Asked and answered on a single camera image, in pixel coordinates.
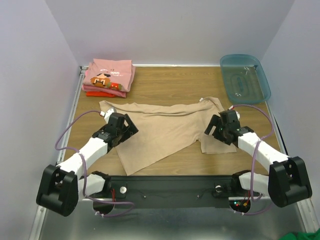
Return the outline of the beige t shirt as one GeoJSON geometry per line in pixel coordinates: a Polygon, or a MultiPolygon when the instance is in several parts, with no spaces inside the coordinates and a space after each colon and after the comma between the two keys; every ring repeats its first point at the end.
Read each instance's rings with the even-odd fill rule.
{"type": "Polygon", "coordinates": [[[101,111],[114,108],[128,114],[138,133],[116,147],[127,175],[132,175],[190,145],[200,142],[203,154],[234,153],[234,145],[227,145],[205,134],[213,115],[222,112],[218,98],[205,97],[193,104],[172,106],[138,103],[116,104],[100,101],[101,111]]]}

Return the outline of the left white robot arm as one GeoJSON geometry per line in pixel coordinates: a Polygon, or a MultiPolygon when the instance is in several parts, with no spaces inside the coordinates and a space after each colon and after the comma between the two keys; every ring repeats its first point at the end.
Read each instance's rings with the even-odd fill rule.
{"type": "Polygon", "coordinates": [[[88,174],[88,168],[98,159],[105,156],[138,133],[138,128],[128,114],[114,112],[99,112],[106,122],[98,131],[92,134],[88,142],[81,148],[75,149],[74,154],[67,160],[48,165],[42,173],[36,203],[64,217],[69,216],[78,202],[88,199],[101,205],[128,206],[134,208],[133,202],[115,201],[114,199],[100,200],[94,194],[106,197],[115,190],[110,183],[110,176],[102,172],[88,174]]]}

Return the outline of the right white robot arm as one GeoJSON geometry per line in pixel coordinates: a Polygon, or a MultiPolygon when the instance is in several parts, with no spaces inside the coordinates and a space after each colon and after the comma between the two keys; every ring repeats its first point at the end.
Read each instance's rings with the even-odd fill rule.
{"type": "Polygon", "coordinates": [[[242,195],[251,193],[270,197],[280,208],[309,199],[313,192],[308,171],[302,158],[290,157],[276,150],[261,139],[248,126],[241,126],[239,115],[234,109],[214,114],[204,131],[216,140],[235,145],[246,152],[255,162],[259,162],[267,175],[245,170],[232,175],[231,192],[242,195]]]}

